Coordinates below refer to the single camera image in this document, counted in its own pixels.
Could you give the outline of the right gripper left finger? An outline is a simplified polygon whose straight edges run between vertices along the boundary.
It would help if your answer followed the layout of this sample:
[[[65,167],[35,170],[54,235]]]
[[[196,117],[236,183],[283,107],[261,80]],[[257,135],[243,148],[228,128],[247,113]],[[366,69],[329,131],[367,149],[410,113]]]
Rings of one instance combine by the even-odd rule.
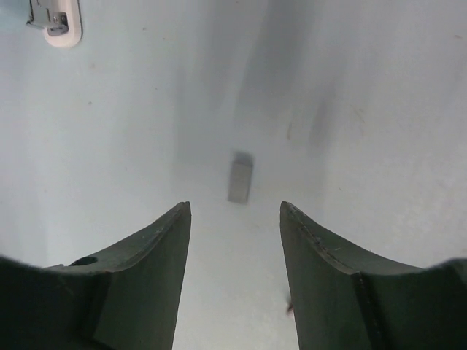
[[[190,241],[178,203],[71,265],[1,259],[3,349],[170,349]]]

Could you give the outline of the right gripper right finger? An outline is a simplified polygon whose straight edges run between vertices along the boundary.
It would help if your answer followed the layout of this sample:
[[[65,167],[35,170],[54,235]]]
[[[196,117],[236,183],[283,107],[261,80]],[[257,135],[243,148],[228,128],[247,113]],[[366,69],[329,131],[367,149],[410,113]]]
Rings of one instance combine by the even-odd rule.
[[[429,268],[387,259],[280,206],[301,349],[464,349],[466,260]]]

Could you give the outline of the beige deli stapler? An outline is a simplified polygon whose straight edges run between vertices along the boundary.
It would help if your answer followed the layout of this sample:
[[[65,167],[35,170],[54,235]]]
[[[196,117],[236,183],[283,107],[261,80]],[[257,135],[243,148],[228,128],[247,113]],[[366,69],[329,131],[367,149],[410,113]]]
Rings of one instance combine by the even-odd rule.
[[[53,47],[75,47],[82,38],[80,3],[78,0],[30,0],[26,24],[39,29]]]

